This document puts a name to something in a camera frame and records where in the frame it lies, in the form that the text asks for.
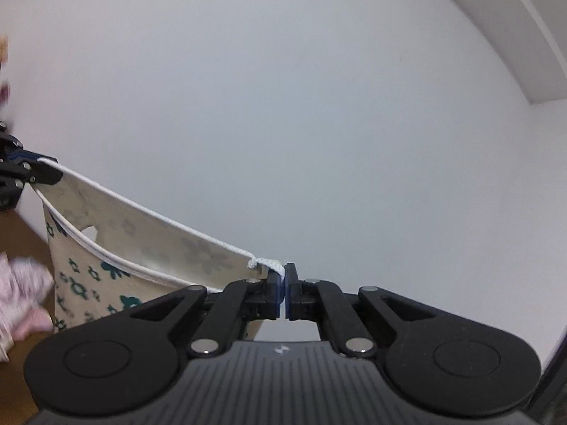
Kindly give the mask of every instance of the wall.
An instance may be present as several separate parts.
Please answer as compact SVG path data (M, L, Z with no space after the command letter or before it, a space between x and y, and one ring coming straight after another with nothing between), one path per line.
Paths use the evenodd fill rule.
M529 340L546 361L567 324L567 101L533 106L526 136L477 273L453 305Z
M304 278L491 321L464 283L528 106L450 0L0 0L0 28L28 148Z

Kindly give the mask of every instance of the silver screw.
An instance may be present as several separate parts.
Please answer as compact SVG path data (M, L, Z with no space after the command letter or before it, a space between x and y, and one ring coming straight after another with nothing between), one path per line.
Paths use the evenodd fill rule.
M353 339L348 339L345 343L347 349L354 351L355 353L366 353L374 347L372 340L365 337L354 337Z
M197 339L191 342L191 350L206 355L218 350L218 342L213 339Z

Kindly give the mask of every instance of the crumpled clothing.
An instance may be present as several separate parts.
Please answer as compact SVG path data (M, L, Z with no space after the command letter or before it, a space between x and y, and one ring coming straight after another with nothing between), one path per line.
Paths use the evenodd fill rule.
M33 259L9 262L5 253L0 255L0 362L8 361L14 340L53 330L49 313L40 306L52 286L47 268Z

